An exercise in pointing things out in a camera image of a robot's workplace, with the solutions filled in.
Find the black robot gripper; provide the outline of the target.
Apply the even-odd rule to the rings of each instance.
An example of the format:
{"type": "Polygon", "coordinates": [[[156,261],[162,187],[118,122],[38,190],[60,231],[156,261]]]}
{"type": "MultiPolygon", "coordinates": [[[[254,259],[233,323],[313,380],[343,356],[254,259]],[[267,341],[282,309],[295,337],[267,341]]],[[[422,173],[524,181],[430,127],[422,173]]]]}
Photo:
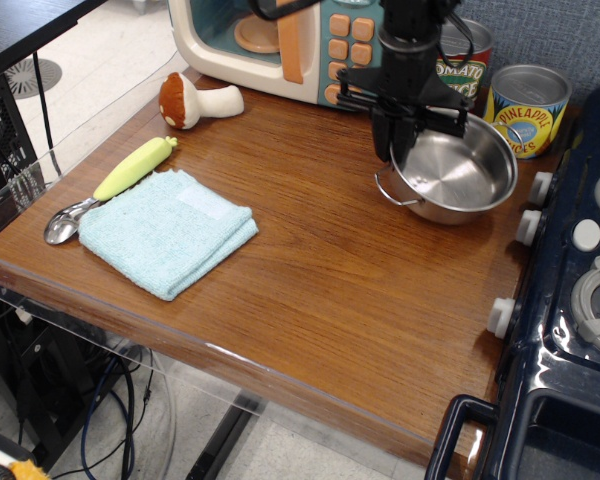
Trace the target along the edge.
{"type": "Polygon", "coordinates": [[[337,73],[338,104],[370,114],[375,153],[389,162],[392,142],[394,167],[407,160],[424,130],[465,133],[471,102],[438,77],[439,40],[438,34],[413,40],[382,34],[379,66],[337,73]]]}

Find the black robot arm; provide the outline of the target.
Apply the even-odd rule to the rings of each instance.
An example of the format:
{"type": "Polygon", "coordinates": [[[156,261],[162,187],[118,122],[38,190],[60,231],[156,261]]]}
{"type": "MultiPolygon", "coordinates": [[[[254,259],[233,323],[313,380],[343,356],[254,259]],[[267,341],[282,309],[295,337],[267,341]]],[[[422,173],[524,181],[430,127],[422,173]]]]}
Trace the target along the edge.
{"type": "Polygon", "coordinates": [[[370,115],[376,155],[404,160],[425,130],[463,137],[474,102],[445,84],[436,71],[442,25],[449,21],[468,39],[454,13],[456,1],[382,1],[378,67],[337,73],[338,103],[370,115]]]}

